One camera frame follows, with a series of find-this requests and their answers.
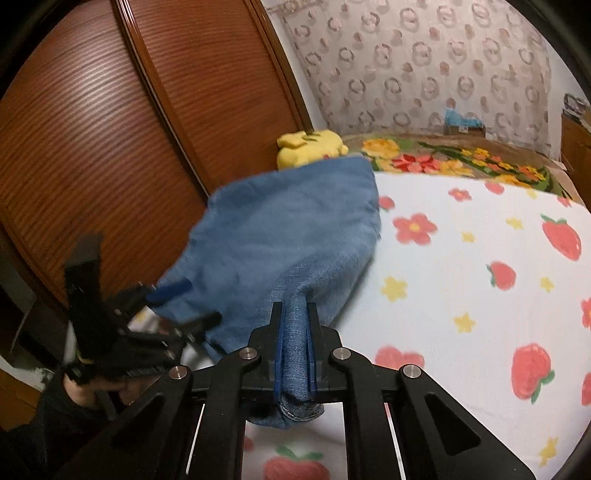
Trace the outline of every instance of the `black sleeve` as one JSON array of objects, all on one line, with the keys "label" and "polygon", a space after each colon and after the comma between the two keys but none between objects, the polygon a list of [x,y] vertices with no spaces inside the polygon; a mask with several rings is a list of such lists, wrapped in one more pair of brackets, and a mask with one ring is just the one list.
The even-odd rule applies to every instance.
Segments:
[{"label": "black sleeve", "polygon": [[51,478],[107,422],[102,410],[80,407],[68,397],[63,372],[57,371],[31,423],[0,432],[0,469],[8,472],[0,476]]}]

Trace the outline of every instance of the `strawberry print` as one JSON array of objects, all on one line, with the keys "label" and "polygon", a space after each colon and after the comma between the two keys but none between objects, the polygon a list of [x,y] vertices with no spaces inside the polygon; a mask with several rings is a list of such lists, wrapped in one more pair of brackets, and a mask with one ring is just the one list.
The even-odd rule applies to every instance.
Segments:
[{"label": "strawberry print", "polygon": [[511,385],[513,393],[521,400],[528,398],[533,405],[542,385],[547,385],[554,379],[550,356],[537,343],[522,346],[513,354],[511,366]]},{"label": "strawberry print", "polygon": [[581,302],[581,310],[583,310],[583,326],[591,328],[591,299]]},{"label": "strawberry print", "polygon": [[392,368],[394,370],[398,370],[401,366],[406,364],[414,364],[424,368],[425,359],[420,353],[402,353],[397,348],[391,345],[386,345],[378,350],[378,353],[375,355],[374,363],[376,365],[380,365],[381,367]]},{"label": "strawberry print", "polygon": [[499,290],[509,290],[515,285],[515,270],[503,262],[493,262],[486,268],[491,273],[491,285]]},{"label": "strawberry print", "polygon": [[395,218],[392,224],[398,229],[396,239],[402,244],[428,245],[431,243],[429,234],[437,232],[437,226],[424,213],[415,213],[409,219]]},{"label": "strawberry print", "polygon": [[251,452],[255,449],[255,443],[250,437],[244,437],[244,446],[242,448],[245,452]]},{"label": "strawberry print", "polygon": [[451,189],[447,192],[449,196],[454,197],[457,202],[463,202],[464,200],[472,200],[472,197],[467,190],[460,190],[459,188]]},{"label": "strawberry print", "polygon": [[386,197],[386,196],[380,197],[378,199],[378,204],[381,209],[386,210],[386,211],[394,208],[394,201],[390,197]]},{"label": "strawberry print", "polygon": [[566,199],[566,198],[564,198],[564,197],[556,197],[556,199],[557,199],[557,200],[558,200],[560,203],[562,203],[562,205],[564,205],[565,207],[570,207],[570,208],[572,208],[572,207],[573,207],[573,206],[570,204],[570,200],[569,200],[569,199]]},{"label": "strawberry print", "polygon": [[566,220],[552,220],[546,215],[541,215],[544,223],[542,230],[550,244],[569,260],[576,262],[581,256],[581,239],[579,234],[566,223]]},{"label": "strawberry print", "polygon": [[322,463],[319,452],[296,456],[288,447],[277,449],[279,456],[267,460],[263,467],[264,480],[330,480],[330,473]]},{"label": "strawberry print", "polygon": [[583,389],[581,391],[581,405],[588,407],[591,405],[591,374],[585,375],[583,380]]},{"label": "strawberry print", "polygon": [[505,187],[500,183],[494,183],[492,181],[487,181],[484,186],[489,192],[492,192],[496,195],[500,195],[505,191]]}]

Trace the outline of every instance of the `blue denim cloth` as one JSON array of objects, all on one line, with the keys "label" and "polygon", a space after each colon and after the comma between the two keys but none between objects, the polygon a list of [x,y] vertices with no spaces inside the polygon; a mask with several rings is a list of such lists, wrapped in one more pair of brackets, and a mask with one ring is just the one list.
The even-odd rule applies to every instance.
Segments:
[{"label": "blue denim cloth", "polygon": [[188,278],[192,289],[157,309],[177,322],[217,310],[206,335],[214,359],[245,346],[284,303],[282,393],[258,423],[288,427],[322,406],[310,401],[307,301],[328,325],[343,307],[379,237],[378,191],[367,159],[344,157],[274,171],[218,190],[189,244],[160,285]]}]

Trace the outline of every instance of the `wooden wardrobe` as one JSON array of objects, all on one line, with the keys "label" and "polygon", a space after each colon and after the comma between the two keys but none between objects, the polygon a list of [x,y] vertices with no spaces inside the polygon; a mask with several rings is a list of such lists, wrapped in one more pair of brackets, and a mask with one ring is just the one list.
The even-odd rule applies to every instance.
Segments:
[{"label": "wooden wardrobe", "polygon": [[591,133],[566,114],[562,115],[560,154],[577,192],[591,209]]},{"label": "wooden wardrobe", "polygon": [[104,296],[154,283],[207,197],[309,128],[259,0],[81,2],[0,100],[0,246],[57,309],[85,233],[104,235]]}]

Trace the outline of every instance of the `stuffed animal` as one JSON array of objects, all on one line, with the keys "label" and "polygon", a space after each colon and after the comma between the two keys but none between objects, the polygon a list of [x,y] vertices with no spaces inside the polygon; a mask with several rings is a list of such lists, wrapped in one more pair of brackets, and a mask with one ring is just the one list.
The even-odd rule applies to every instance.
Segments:
[{"label": "stuffed animal", "polygon": [[331,130],[285,134],[277,139],[281,148],[277,154],[277,168],[296,168],[323,158],[346,155],[349,149],[343,140]]}]

